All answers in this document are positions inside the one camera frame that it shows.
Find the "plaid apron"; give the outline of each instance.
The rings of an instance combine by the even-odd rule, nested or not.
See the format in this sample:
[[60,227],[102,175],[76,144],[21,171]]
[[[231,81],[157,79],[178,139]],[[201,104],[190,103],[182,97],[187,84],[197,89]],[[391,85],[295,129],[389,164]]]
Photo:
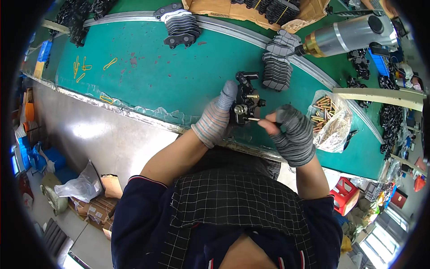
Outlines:
[[207,165],[196,167],[206,170],[175,182],[172,218],[160,268],[182,268],[191,227],[197,223],[283,232],[295,239],[298,251],[303,251],[305,268],[316,267],[300,198],[276,181],[280,163],[233,151],[222,159],[206,158],[203,163]]

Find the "orange bucket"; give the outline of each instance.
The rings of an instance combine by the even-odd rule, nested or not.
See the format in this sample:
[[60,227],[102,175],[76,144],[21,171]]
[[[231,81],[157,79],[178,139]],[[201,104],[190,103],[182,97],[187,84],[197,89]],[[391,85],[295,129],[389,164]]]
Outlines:
[[34,121],[33,103],[25,103],[25,119],[27,119],[27,121]]

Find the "work glove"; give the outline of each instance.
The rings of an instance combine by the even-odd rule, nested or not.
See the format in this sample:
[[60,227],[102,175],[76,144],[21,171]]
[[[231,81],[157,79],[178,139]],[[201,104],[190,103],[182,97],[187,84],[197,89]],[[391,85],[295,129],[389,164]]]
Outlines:
[[[282,124],[285,132],[281,132],[275,123]],[[312,160],[316,151],[313,144],[313,124],[292,105],[277,108],[275,113],[259,120],[258,124],[266,129],[289,166],[303,166]]]
[[191,125],[191,129],[206,147],[213,148],[223,139],[236,95],[236,83],[233,80],[226,81],[220,96],[213,99],[199,121]]

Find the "green table surface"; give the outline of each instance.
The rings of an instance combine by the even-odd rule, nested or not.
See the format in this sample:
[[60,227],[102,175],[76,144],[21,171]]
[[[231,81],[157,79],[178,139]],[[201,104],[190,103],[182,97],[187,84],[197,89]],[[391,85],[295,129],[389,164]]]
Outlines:
[[[170,2],[143,3],[136,0],[119,0],[111,13],[156,10]],[[338,1],[332,2],[335,8]],[[297,34],[304,38],[314,29],[331,24],[333,19],[339,17],[327,16]],[[254,31],[259,29],[258,32],[266,36],[275,34],[274,31],[264,30],[249,21],[229,21]],[[234,37],[202,30],[197,42],[204,41],[205,44],[196,43],[189,48],[180,45],[176,49],[170,49],[163,44],[166,34],[164,24],[160,22],[116,22],[90,27],[84,47],[76,48],[68,42],[66,36],[62,39],[56,38],[51,50],[50,64],[48,69],[44,70],[43,78],[96,99],[104,93],[121,100],[124,105],[140,113],[189,127],[199,118],[205,105],[219,95],[225,81],[234,80],[236,72],[259,71],[262,74],[264,69],[261,62],[264,50]],[[32,53],[24,65],[24,71],[33,73],[37,54],[38,51]],[[80,67],[74,78],[73,62],[77,56]],[[85,71],[85,76],[77,83],[76,79],[84,73],[81,69],[84,57],[85,64],[92,65],[92,68]],[[103,67],[115,57],[118,61],[103,70]],[[341,86],[347,75],[356,75],[345,54],[328,58],[311,57],[309,60],[327,72]],[[267,100],[267,107],[261,109],[262,117],[283,104],[292,104],[306,113],[315,91],[327,90],[303,70],[295,66],[293,68],[290,88],[287,91],[278,93],[272,89],[263,89],[261,80],[252,82],[254,88],[259,90],[261,98]],[[367,113],[377,126],[379,108],[380,104],[374,103],[367,109]],[[354,115],[351,130],[360,131],[352,138],[343,153],[317,150],[321,164],[341,172],[377,179],[383,166],[383,155],[379,153],[380,143],[357,115]],[[230,133],[229,139],[249,146],[274,150],[270,138],[254,122],[235,128]]]

